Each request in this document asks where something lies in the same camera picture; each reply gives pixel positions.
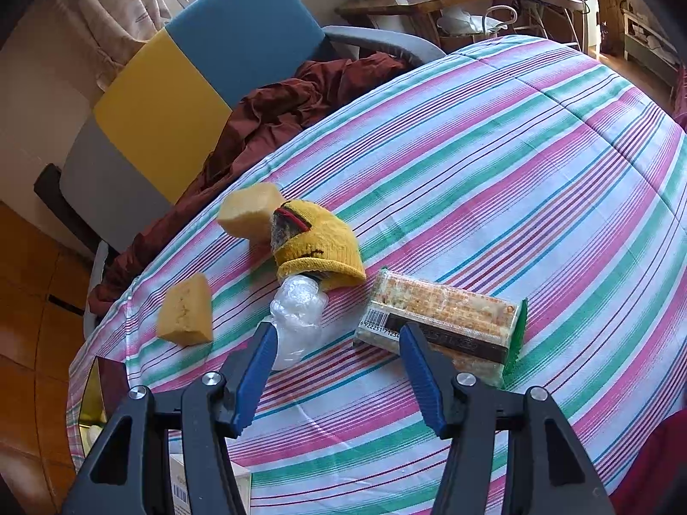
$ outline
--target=gray armrest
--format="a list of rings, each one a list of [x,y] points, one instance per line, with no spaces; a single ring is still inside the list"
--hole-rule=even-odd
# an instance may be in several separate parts
[[[110,252],[110,246],[107,242],[102,240],[97,245],[95,251],[95,259],[93,261],[93,269],[91,270],[91,278],[88,280],[88,294],[94,289],[95,285],[102,283],[102,274],[105,271],[105,261]],[[86,309],[84,311],[84,339],[95,331],[95,314],[92,313],[91,308],[88,307],[88,294],[86,296]]]
[[[442,49],[424,38],[396,33],[392,30],[330,25],[324,27],[324,33],[332,42],[352,44],[393,54],[408,61],[414,67],[428,64],[446,55]]]

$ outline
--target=crumpled brown fabric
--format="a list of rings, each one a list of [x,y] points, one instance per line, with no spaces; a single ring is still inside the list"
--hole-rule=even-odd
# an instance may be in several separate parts
[[[88,295],[104,316],[133,279],[195,216],[239,176],[284,143],[342,106],[410,70],[403,60],[375,53],[360,60],[307,61],[293,78],[250,92],[232,111],[215,150],[173,209],[137,234]]]

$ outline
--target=white cardboard box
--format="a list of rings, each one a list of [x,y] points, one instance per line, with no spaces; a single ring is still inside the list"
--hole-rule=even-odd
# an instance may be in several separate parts
[[[243,508],[246,510],[246,515],[250,515],[251,471],[235,463],[231,463],[231,470],[234,472],[234,478],[236,478],[236,486],[243,502]],[[172,483],[174,515],[191,515],[188,489],[186,488],[186,472],[183,469],[183,455],[181,453],[170,455],[170,481]]]

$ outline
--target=gold reflective box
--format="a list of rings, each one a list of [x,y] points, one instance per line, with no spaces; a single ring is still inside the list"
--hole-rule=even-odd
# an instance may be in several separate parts
[[[95,356],[84,388],[79,411],[79,433],[84,456],[91,450],[88,432],[92,426],[103,428],[128,391],[126,367],[121,362]]]

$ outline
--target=metal screw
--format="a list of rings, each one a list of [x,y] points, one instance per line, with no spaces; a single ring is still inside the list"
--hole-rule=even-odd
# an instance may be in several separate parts
[[[477,378],[471,373],[464,371],[456,376],[456,381],[461,385],[465,385],[465,387],[472,387],[477,383]]]
[[[222,376],[216,371],[209,371],[203,374],[204,385],[217,385],[221,379]]]
[[[549,392],[544,387],[532,387],[530,389],[530,397],[535,401],[546,401],[549,397]]]
[[[146,388],[142,385],[136,385],[136,387],[132,387],[131,389],[129,389],[129,397],[131,397],[134,400],[142,399],[145,396]]]

